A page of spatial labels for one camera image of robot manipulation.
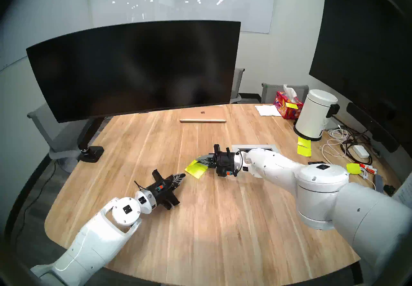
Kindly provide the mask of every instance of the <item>tissue box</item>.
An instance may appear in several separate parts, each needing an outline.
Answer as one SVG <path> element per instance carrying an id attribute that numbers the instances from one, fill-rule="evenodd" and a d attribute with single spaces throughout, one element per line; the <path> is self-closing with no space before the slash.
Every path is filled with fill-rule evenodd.
<path id="1" fill-rule="evenodd" d="M 273 104 L 284 119 L 297 119 L 302 110 L 303 103 L 298 98 L 295 98 L 295 100 L 297 102 L 292 103 L 285 92 L 278 91 Z"/>

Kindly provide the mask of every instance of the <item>black monitor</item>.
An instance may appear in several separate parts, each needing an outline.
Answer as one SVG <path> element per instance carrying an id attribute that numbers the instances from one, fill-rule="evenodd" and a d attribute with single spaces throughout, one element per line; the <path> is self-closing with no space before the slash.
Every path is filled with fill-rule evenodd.
<path id="1" fill-rule="evenodd" d="M 27 48 L 58 122 L 230 100 L 240 22 L 113 25 Z"/>
<path id="2" fill-rule="evenodd" d="M 412 156 L 410 24 L 388 0 L 325 0 L 310 75 L 353 103 L 347 107 L 390 151 Z"/>

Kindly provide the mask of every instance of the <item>yellow sticky note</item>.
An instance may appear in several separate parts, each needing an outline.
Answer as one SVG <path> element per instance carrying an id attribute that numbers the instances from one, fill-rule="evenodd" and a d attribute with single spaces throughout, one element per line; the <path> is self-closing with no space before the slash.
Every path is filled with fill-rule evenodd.
<path id="1" fill-rule="evenodd" d="M 306 157 L 309 157 L 312 155 L 312 150 L 311 148 L 306 148 L 304 146 L 298 145 L 297 146 L 297 153 Z"/>
<path id="2" fill-rule="evenodd" d="M 306 148 L 311 148 L 310 147 L 310 140 L 305 140 L 304 138 L 298 137 L 297 138 L 297 144 L 304 146 Z"/>
<path id="3" fill-rule="evenodd" d="M 360 170 L 359 164 L 356 164 L 356 163 L 346 164 L 346 169 L 348 170 L 348 172 L 350 174 L 360 174 L 360 173 L 362 173 L 361 170 Z"/>
<path id="4" fill-rule="evenodd" d="M 288 103 L 288 102 L 286 102 L 285 104 L 286 104 L 286 106 L 287 106 L 288 108 L 295 108 L 295 109 L 298 109 L 297 105 L 296 105 L 296 104 L 294 104 L 294 103 Z"/>
<path id="5" fill-rule="evenodd" d="M 199 179 L 207 169 L 208 167 L 206 165 L 200 164 L 197 160 L 194 160 L 185 168 L 185 171 Z"/>

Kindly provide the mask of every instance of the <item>chair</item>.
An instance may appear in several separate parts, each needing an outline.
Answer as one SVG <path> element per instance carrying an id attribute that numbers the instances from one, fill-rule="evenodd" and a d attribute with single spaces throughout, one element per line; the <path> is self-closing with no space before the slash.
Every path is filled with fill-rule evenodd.
<path id="1" fill-rule="evenodd" d="M 40 134 L 49 144 L 49 156 L 59 162 L 61 168 L 71 173 L 77 164 L 80 150 L 77 139 L 89 120 L 59 123 L 47 103 L 27 114 L 32 119 Z"/>
<path id="2" fill-rule="evenodd" d="M 261 103 L 271 103 L 275 101 L 277 91 L 283 91 L 283 85 L 273 85 L 273 84 L 266 84 L 262 83 L 262 100 Z M 306 97 L 309 93 L 309 87 L 307 85 L 289 85 L 295 90 L 297 94 L 297 98 L 305 103 Z"/>
<path id="3" fill-rule="evenodd" d="M 242 80 L 242 75 L 245 69 L 235 68 L 232 83 L 232 93 L 230 94 L 230 103 L 238 102 L 242 99 L 239 95 L 240 82 Z"/>

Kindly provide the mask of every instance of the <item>charger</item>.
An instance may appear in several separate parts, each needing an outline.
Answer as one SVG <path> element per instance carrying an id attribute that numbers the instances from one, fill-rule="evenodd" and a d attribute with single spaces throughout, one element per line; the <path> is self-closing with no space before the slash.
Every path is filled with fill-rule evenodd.
<path id="1" fill-rule="evenodd" d="M 368 151 L 362 145 L 354 145 L 352 148 L 360 158 L 367 159 L 369 157 Z"/>

